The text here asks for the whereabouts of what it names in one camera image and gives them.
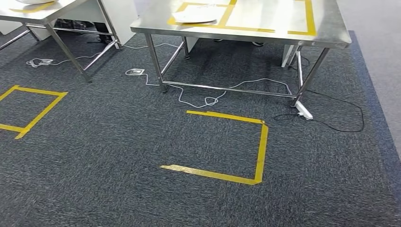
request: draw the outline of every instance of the metal table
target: metal table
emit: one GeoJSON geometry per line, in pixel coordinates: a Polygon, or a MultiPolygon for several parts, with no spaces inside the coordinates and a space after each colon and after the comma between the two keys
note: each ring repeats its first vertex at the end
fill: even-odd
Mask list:
{"type": "Polygon", "coordinates": [[[66,28],[55,28],[51,25],[51,22],[65,14],[66,12],[74,9],[75,7],[79,6],[80,4],[86,2],[87,0],[58,0],[55,2],[49,2],[45,4],[36,4],[36,5],[26,5],[15,0],[3,0],[0,6],[0,20],[7,20],[7,21],[17,21],[21,22],[23,26],[27,28],[26,31],[22,32],[21,34],[17,35],[4,45],[0,46],[0,50],[4,49],[8,45],[12,44],[19,38],[25,36],[26,34],[30,33],[37,41],[39,39],[35,36],[32,32],[31,28],[43,28],[47,29],[47,31],[52,35],[55,39],[57,44],[61,47],[64,51],[66,56],[72,61],[74,66],[78,69],[78,71],[82,74],[87,82],[91,82],[91,78],[86,74],[86,70],[91,67],[104,53],[106,53],[113,45],[116,45],[118,49],[121,48],[121,45],[117,43],[118,37],[116,31],[111,23],[111,20],[105,10],[105,7],[102,3],[102,0],[97,0],[99,7],[103,13],[105,18],[106,24],[109,26],[111,33],[103,33],[103,32],[95,32],[95,31],[87,31],[87,30],[78,30],[78,29],[66,29],[66,28]],[[89,33],[89,34],[96,34],[96,35],[109,35],[113,37],[113,41],[110,42],[104,50],[96,56],[87,66],[82,67],[78,61],[75,59],[74,55],[71,53],[69,48],[64,44],[64,42],[60,39],[57,35],[56,30],[62,31],[72,31],[72,32],[79,32],[79,33],[89,33]]]}
{"type": "Polygon", "coordinates": [[[297,107],[305,114],[309,112],[302,106],[299,99],[316,75],[328,51],[331,48],[347,48],[351,43],[336,0],[156,0],[146,13],[131,24],[131,31],[145,34],[163,92],[166,92],[164,85],[170,84],[281,96],[292,98],[291,106],[297,107]],[[210,3],[217,4],[219,16],[216,21],[182,24],[176,23],[172,17],[172,13],[183,11],[187,7],[210,3]],[[162,70],[158,63],[152,34],[175,35],[183,38],[181,45],[162,70]],[[212,87],[164,80],[164,74],[182,49],[185,51],[186,58],[189,58],[187,36],[298,46],[290,61],[290,65],[296,61],[298,64],[299,90],[297,94],[212,87]],[[301,67],[302,46],[324,48],[305,79],[301,67]]]}

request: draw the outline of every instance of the cable plug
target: cable plug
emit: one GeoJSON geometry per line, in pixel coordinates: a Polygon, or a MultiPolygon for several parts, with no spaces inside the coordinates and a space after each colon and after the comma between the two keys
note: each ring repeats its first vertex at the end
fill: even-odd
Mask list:
{"type": "Polygon", "coordinates": [[[50,65],[53,62],[53,59],[42,59],[39,65],[50,65]]]}

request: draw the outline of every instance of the power cord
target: power cord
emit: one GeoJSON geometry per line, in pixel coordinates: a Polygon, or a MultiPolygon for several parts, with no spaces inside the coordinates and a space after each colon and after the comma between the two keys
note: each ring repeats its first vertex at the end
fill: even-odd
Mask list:
{"type": "MultiPolygon", "coordinates": [[[[361,122],[362,122],[362,126],[361,126],[361,128],[360,128],[359,130],[350,131],[350,130],[336,129],[336,128],[332,127],[331,125],[329,125],[328,123],[323,122],[323,121],[319,121],[319,120],[316,120],[316,119],[307,120],[307,119],[305,119],[304,117],[302,117],[303,120],[319,122],[319,123],[322,123],[322,124],[326,125],[327,127],[331,128],[331,129],[333,129],[333,130],[341,131],[341,132],[361,132],[361,131],[363,131],[363,129],[365,128],[365,119],[364,119],[363,110],[362,110],[362,108],[361,108],[360,106],[358,106],[358,105],[356,105],[356,104],[354,104],[354,103],[352,103],[352,102],[345,101],[345,100],[341,100],[341,99],[338,99],[338,98],[334,98],[334,97],[331,97],[331,96],[329,96],[329,95],[326,95],[326,94],[323,94],[323,93],[319,93],[319,92],[316,92],[316,91],[311,91],[311,90],[307,90],[307,91],[312,92],[312,93],[317,94],[317,95],[325,96],[325,97],[328,97],[328,98],[331,98],[331,99],[334,99],[334,100],[337,100],[337,101],[341,101],[341,102],[344,102],[344,103],[348,103],[348,104],[351,104],[351,105],[357,107],[357,108],[359,109],[360,113],[361,113],[361,122]]],[[[287,121],[287,120],[292,120],[292,119],[294,119],[296,116],[299,116],[299,115],[298,115],[298,114],[295,114],[295,113],[291,113],[291,114],[290,114],[290,113],[286,113],[286,114],[277,115],[277,116],[273,117],[273,119],[274,119],[275,121],[287,121]]]]}
{"type": "MultiPolygon", "coordinates": [[[[131,47],[131,46],[128,46],[128,45],[125,45],[125,44],[122,44],[122,43],[120,43],[120,42],[116,42],[116,43],[119,43],[119,44],[121,44],[121,45],[123,45],[123,46],[125,46],[125,47],[128,47],[128,48],[131,48],[131,49],[134,49],[134,50],[138,50],[138,49],[142,49],[142,48],[147,48],[148,46],[142,46],[142,47],[131,47]]],[[[159,46],[162,46],[162,45],[169,45],[169,46],[173,46],[173,47],[177,47],[178,48],[178,46],[175,46],[175,45],[172,45],[172,44],[159,44],[159,45],[156,45],[155,47],[159,47],[159,46]]],[[[100,54],[101,52],[99,52],[99,53],[95,53],[94,55],[92,55],[92,56],[81,56],[81,57],[77,57],[76,59],[80,59],[80,58],[93,58],[93,57],[95,57],[96,55],[98,55],[98,54],[100,54]]],[[[53,63],[53,59],[41,59],[41,58],[34,58],[34,59],[32,59],[32,60],[30,60],[30,61],[27,61],[26,62],[26,64],[27,65],[30,65],[30,66],[32,66],[33,68],[38,68],[39,66],[42,66],[42,65],[60,65],[60,64],[62,64],[62,63],[65,63],[65,62],[68,62],[68,61],[71,61],[71,60],[64,60],[64,61],[61,61],[61,62],[59,62],[59,63],[53,63]]]]}
{"type": "MultiPolygon", "coordinates": [[[[127,71],[125,72],[125,74],[128,75],[128,76],[142,76],[142,75],[145,75],[145,76],[146,76],[146,82],[145,82],[146,85],[148,85],[148,86],[159,86],[159,84],[149,84],[149,83],[148,83],[148,82],[149,82],[149,75],[148,75],[148,74],[145,74],[145,73],[140,73],[140,74],[138,74],[138,73],[130,73],[130,71],[133,72],[134,70],[136,70],[136,69],[127,70],[127,71]]],[[[244,83],[253,83],[253,82],[258,82],[258,81],[261,81],[261,80],[268,80],[268,81],[272,81],[272,82],[275,82],[275,83],[282,84],[282,85],[286,86],[288,93],[289,93],[290,95],[292,95],[291,90],[289,89],[289,87],[288,87],[288,85],[287,85],[286,83],[283,83],[283,82],[280,82],[280,81],[276,81],[276,80],[272,80],[272,79],[268,79],[268,78],[262,78],[262,79],[256,79],[256,80],[247,80],[247,81],[243,81],[243,82],[241,82],[241,83],[239,83],[239,84],[237,84],[237,85],[235,85],[235,86],[229,87],[229,88],[235,88],[235,87],[238,87],[238,86],[240,86],[240,85],[242,85],[242,84],[244,84],[244,83]]],[[[183,94],[184,94],[184,88],[178,87],[178,86],[175,86],[175,85],[171,85],[171,84],[167,84],[167,85],[168,85],[168,86],[171,86],[171,87],[178,88],[178,89],[181,90],[180,96],[178,97],[178,101],[179,101],[180,103],[185,103],[185,104],[187,104],[187,105],[190,105],[190,106],[192,106],[192,107],[194,107],[194,108],[198,108],[198,109],[199,109],[199,108],[203,108],[203,107],[205,107],[205,106],[212,106],[212,105],[218,103],[218,101],[219,101],[218,99],[220,99],[221,97],[223,97],[223,96],[227,93],[227,91],[224,91],[222,95],[217,96],[217,97],[205,97],[205,98],[204,98],[204,102],[205,102],[204,105],[195,106],[195,105],[193,105],[193,104],[191,104],[191,103],[188,103],[188,102],[185,102],[185,101],[182,100],[182,97],[183,97],[183,94]]]]}

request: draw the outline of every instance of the gray carpet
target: gray carpet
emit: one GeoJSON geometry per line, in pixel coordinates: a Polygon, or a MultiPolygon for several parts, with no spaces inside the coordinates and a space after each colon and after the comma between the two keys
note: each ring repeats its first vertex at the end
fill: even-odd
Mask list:
{"type": "MultiPolygon", "coordinates": [[[[76,56],[103,48],[85,43],[92,36],[62,37],[76,56]]],[[[155,43],[178,44],[179,39],[156,36],[155,43]]],[[[128,44],[144,46],[144,37],[136,35],[128,44]]],[[[311,89],[361,106],[363,132],[338,132],[300,118],[274,121],[275,115],[295,113],[279,97],[228,92],[215,106],[201,109],[266,121],[263,182],[249,186],[158,167],[176,164],[252,177],[260,126],[186,114],[194,108],[177,102],[178,89],[161,94],[145,86],[143,76],[125,76],[130,68],[144,68],[150,82],[156,82],[147,49],[107,53],[90,69],[94,83],[88,84],[71,63],[37,69],[25,65],[32,58],[64,60],[52,39],[29,51],[26,45],[10,46],[8,51],[16,53],[12,58],[0,52],[5,62],[0,93],[15,84],[69,93],[22,139],[0,131],[0,226],[401,225],[351,50],[331,51],[311,89]]],[[[200,40],[192,59],[180,55],[167,78],[233,86],[268,76],[295,87],[296,72],[279,67],[282,48],[200,40]]],[[[158,47],[161,64],[173,52],[173,47],[158,47]]],[[[303,52],[313,61],[319,49],[303,52]]],[[[271,82],[242,87],[284,92],[271,82]]],[[[204,96],[220,94],[185,88],[183,100],[202,105],[204,96]]],[[[17,92],[0,102],[0,123],[23,126],[48,103],[48,97],[17,92]]],[[[311,93],[303,103],[333,127],[361,127],[352,105],[311,93]]]]}

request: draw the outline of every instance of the yellow tape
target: yellow tape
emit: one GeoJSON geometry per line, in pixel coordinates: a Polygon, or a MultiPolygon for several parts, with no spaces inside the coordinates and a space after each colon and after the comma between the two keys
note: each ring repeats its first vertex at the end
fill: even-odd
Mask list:
{"type": "Polygon", "coordinates": [[[307,32],[288,31],[288,34],[316,36],[317,32],[316,32],[316,27],[314,24],[312,0],[297,0],[297,1],[305,2],[306,26],[308,28],[308,31],[307,32]]]}
{"type": "Polygon", "coordinates": [[[231,0],[230,4],[227,6],[226,11],[224,11],[223,16],[218,23],[219,26],[226,26],[228,19],[230,18],[231,14],[233,13],[234,6],[236,5],[237,0],[231,0]]]}
{"type": "MultiPolygon", "coordinates": [[[[304,1],[305,2],[305,11],[306,11],[306,26],[308,31],[288,31],[290,35],[310,35],[316,36],[316,28],[314,24],[314,15],[313,15],[313,7],[312,0],[296,0],[296,1],[304,1]]],[[[226,11],[224,12],[221,20],[217,25],[208,25],[208,24],[199,24],[199,23],[177,23],[174,17],[170,17],[167,21],[169,25],[180,25],[180,26],[191,26],[191,27],[211,27],[211,28],[219,28],[219,29],[230,29],[230,30],[240,30],[240,31],[250,31],[250,32],[270,32],[274,33],[276,30],[274,29],[265,29],[265,28],[253,28],[253,27],[237,27],[237,26],[226,26],[233,10],[235,7],[237,0],[231,0],[229,5],[217,5],[218,7],[226,7],[226,11]]],[[[190,3],[183,2],[183,4],[178,8],[176,12],[184,11],[189,5],[197,5],[203,6],[207,5],[204,3],[190,3]]]]}
{"type": "Polygon", "coordinates": [[[250,185],[255,185],[258,183],[254,179],[248,179],[248,178],[232,176],[232,175],[227,175],[227,174],[219,174],[219,173],[214,173],[214,172],[210,172],[210,171],[206,171],[206,170],[189,168],[189,167],[185,167],[185,166],[170,165],[170,166],[160,166],[160,168],[171,169],[171,170],[180,171],[180,172],[184,172],[184,173],[188,173],[188,174],[195,174],[195,175],[199,175],[199,176],[206,176],[206,177],[216,178],[216,179],[220,179],[220,180],[232,181],[232,182],[237,182],[237,183],[245,183],[245,184],[250,184],[250,185]]]}
{"type": "Polygon", "coordinates": [[[12,91],[14,90],[19,90],[19,91],[26,91],[26,92],[33,92],[33,93],[39,93],[39,94],[44,94],[44,95],[52,95],[52,96],[57,96],[55,100],[53,100],[50,105],[48,105],[39,115],[37,115],[26,127],[21,128],[17,126],[11,126],[11,125],[6,125],[6,124],[0,124],[0,129],[5,129],[5,130],[10,130],[10,131],[17,131],[19,134],[15,137],[15,139],[20,139],[22,138],[25,134],[27,134],[31,128],[42,118],[44,117],[68,92],[55,92],[55,91],[45,91],[45,90],[39,90],[39,89],[33,89],[33,88],[27,88],[27,87],[20,87],[18,85],[14,85],[12,88],[10,88],[8,91],[6,91],[4,94],[0,96],[0,101],[4,99],[6,96],[8,96],[12,91]]]}
{"type": "Polygon", "coordinates": [[[8,91],[4,92],[4,94],[2,94],[0,96],[0,101],[3,100],[6,96],[8,96],[13,90],[17,89],[18,85],[14,85],[12,88],[10,88],[8,91]]]}
{"type": "Polygon", "coordinates": [[[262,182],[264,160],[265,160],[265,156],[266,156],[267,136],[268,136],[268,127],[264,124],[264,121],[259,120],[259,119],[254,119],[254,118],[240,117],[240,116],[234,116],[234,115],[230,115],[230,114],[216,113],[216,112],[210,112],[210,111],[199,112],[199,111],[187,110],[187,114],[198,114],[198,115],[204,115],[204,116],[228,118],[228,119],[233,119],[233,120],[238,120],[238,121],[262,124],[261,139],[259,142],[259,150],[258,150],[258,159],[256,161],[256,168],[255,168],[256,169],[255,170],[255,178],[248,179],[248,178],[244,178],[244,177],[220,174],[220,173],[215,173],[215,172],[211,172],[211,171],[194,169],[194,168],[178,166],[178,165],[160,166],[160,168],[171,169],[171,170],[181,171],[181,172],[185,172],[185,173],[189,173],[189,174],[206,176],[206,177],[216,178],[216,179],[220,179],[220,180],[244,183],[244,184],[249,184],[249,185],[255,185],[257,183],[262,182]]]}
{"type": "Polygon", "coordinates": [[[255,180],[262,182],[264,159],[266,157],[267,135],[269,129],[265,124],[262,124],[261,141],[259,142],[258,160],[256,162],[255,180]]]}
{"type": "Polygon", "coordinates": [[[33,88],[27,88],[27,87],[17,87],[17,88],[15,88],[15,90],[27,91],[27,92],[39,93],[39,94],[51,95],[51,96],[65,96],[65,94],[66,94],[66,92],[46,91],[46,90],[39,90],[39,89],[33,89],[33,88]]]}
{"type": "Polygon", "coordinates": [[[10,9],[10,10],[14,11],[14,12],[18,12],[18,13],[36,13],[42,9],[45,9],[45,8],[53,5],[54,3],[55,2],[52,1],[52,2],[45,3],[45,4],[41,4],[40,6],[37,6],[34,9],[10,9]]]}
{"type": "Polygon", "coordinates": [[[50,105],[48,105],[39,115],[37,115],[25,128],[20,132],[15,139],[20,139],[25,134],[27,134],[31,128],[42,118],[44,117],[68,92],[62,92],[50,105]]]}
{"type": "Polygon", "coordinates": [[[228,119],[233,119],[237,121],[243,121],[243,122],[251,122],[251,123],[256,123],[256,124],[263,124],[264,121],[259,120],[259,119],[254,119],[254,118],[249,118],[249,117],[241,117],[241,116],[235,116],[235,115],[230,115],[230,114],[225,114],[225,113],[217,113],[217,112],[200,112],[200,111],[192,111],[192,110],[187,110],[187,114],[197,114],[197,115],[204,115],[204,116],[211,116],[211,117],[220,117],[220,118],[228,118],[228,119]]]}
{"type": "Polygon", "coordinates": [[[11,126],[11,125],[6,125],[6,124],[0,124],[0,129],[10,130],[10,131],[17,131],[17,132],[21,132],[21,131],[24,130],[24,128],[11,126]]]}

